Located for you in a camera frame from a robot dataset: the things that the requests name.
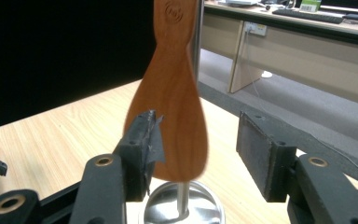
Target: screw hole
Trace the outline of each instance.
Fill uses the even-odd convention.
[[[0,202],[0,215],[12,212],[25,203],[25,197],[21,194],[16,194],[5,198]]]
[[[358,218],[351,219],[351,224],[358,224]]]
[[[105,166],[105,165],[109,165],[112,162],[113,162],[112,158],[103,157],[103,158],[100,158],[99,160],[97,160],[95,162],[95,165],[97,165],[97,166]]]
[[[285,142],[282,142],[282,141],[277,141],[276,142],[278,145],[280,145],[280,146],[286,146],[286,143]]]
[[[87,224],[104,224],[104,219],[101,217],[95,217],[89,222],[87,222]]]
[[[315,166],[326,167],[328,165],[327,161],[317,157],[310,157],[308,161]]]

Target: logo on paddle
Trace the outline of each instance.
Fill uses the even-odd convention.
[[[180,4],[177,2],[169,1],[165,4],[165,15],[166,20],[169,23],[177,23],[183,17],[183,11]]]

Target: computer monitor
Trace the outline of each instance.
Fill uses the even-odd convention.
[[[322,0],[321,9],[344,12],[345,19],[358,21],[358,0]]]
[[[142,78],[153,0],[0,0],[0,126]]]

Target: desk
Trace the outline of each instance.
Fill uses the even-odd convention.
[[[228,92],[267,70],[358,103],[358,25],[306,21],[262,10],[205,2],[201,46],[233,59]],[[266,36],[246,38],[246,21],[267,25]]]
[[[81,179],[88,159],[110,153],[139,81],[0,127],[0,194],[33,189],[39,199]],[[266,203],[238,156],[238,118],[202,100],[209,138],[205,172],[198,179],[226,210],[227,223],[288,223],[285,203]],[[163,181],[154,178],[151,190]],[[137,223],[141,203],[127,203],[128,223]]]

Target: metal rod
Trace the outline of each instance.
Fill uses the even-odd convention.
[[[177,198],[177,208],[179,217],[187,215],[188,210],[188,198],[190,197],[190,182],[178,183],[178,198]]]
[[[197,82],[199,80],[199,71],[200,71],[200,51],[201,51],[200,41],[201,41],[201,28],[203,22],[203,9],[204,9],[204,1],[198,0],[197,19],[195,24],[193,40],[191,43],[193,71]]]

